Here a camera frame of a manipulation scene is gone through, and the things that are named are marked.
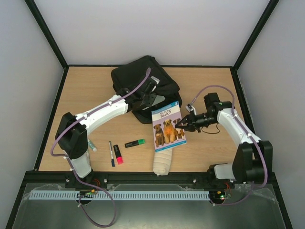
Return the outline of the dog picture book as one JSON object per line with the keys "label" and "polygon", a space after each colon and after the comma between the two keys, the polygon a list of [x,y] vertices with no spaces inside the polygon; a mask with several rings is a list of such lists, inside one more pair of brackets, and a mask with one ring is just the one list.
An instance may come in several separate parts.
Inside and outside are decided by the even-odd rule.
{"label": "dog picture book", "polygon": [[179,102],[151,111],[155,152],[186,144],[185,132],[175,125],[182,120]]}

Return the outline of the black student backpack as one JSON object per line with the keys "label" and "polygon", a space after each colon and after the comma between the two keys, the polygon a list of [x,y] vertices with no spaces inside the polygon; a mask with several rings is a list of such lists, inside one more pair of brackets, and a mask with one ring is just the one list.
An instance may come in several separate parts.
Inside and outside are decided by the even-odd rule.
{"label": "black student backpack", "polygon": [[[125,98],[128,104],[128,111],[131,111],[142,124],[152,123],[151,111],[158,110],[175,101],[178,101],[180,105],[182,104],[182,99],[179,94],[180,87],[176,81],[169,76],[154,57],[149,55],[112,70],[111,78],[116,94],[124,96],[140,85],[140,82],[146,76],[147,69],[151,70],[149,77],[137,91]],[[159,84],[156,84],[151,79],[151,76],[158,78],[160,80]],[[164,96],[165,100],[144,110],[134,111],[133,102],[143,94],[150,93],[156,93],[156,96]]]}

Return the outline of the beige ribbed pencil case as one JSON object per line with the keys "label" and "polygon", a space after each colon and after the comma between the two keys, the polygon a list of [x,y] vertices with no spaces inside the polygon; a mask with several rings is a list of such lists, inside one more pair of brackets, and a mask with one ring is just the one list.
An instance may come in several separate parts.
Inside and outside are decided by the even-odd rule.
{"label": "beige ribbed pencil case", "polygon": [[172,162],[173,149],[165,149],[155,152],[152,170],[157,176],[166,176],[169,174]]}

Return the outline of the pale green book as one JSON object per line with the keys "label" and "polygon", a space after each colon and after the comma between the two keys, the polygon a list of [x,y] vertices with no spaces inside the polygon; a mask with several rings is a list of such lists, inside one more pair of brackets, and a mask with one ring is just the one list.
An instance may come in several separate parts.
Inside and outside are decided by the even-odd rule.
{"label": "pale green book", "polygon": [[160,95],[157,95],[152,106],[155,106],[161,102],[163,102],[165,100],[165,97],[164,96],[160,96]]}

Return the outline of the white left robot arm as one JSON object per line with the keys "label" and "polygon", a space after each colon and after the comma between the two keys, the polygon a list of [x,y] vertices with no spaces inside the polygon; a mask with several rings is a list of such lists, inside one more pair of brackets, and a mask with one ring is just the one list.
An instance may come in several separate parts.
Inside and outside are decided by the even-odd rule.
{"label": "white left robot arm", "polygon": [[54,149],[59,145],[64,151],[61,156],[68,160],[78,177],[88,176],[92,172],[88,136],[102,124],[119,115],[151,106],[156,97],[154,90],[159,82],[160,80],[154,76],[148,77],[132,91],[122,88],[109,100],[89,111],[77,115],[70,112],[64,114],[51,147],[51,155],[56,156]]}

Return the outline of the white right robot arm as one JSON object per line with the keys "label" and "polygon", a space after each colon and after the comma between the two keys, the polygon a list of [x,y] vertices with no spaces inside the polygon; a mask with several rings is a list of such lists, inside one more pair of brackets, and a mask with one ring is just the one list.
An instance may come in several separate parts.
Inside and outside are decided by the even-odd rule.
{"label": "white right robot arm", "polygon": [[189,114],[175,124],[188,132],[201,132],[202,128],[220,124],[234,141],[237,151],[232,163],[209,166],[208,182],[213,187],[224,180],[233,182],[262,182],[264,187],[272,171],[273,146],[256,136],[239,117],[232,102],[219,100],[217,93],[209,93],[204,98],[206,112],[197,114],[192,104],[186,109]]}

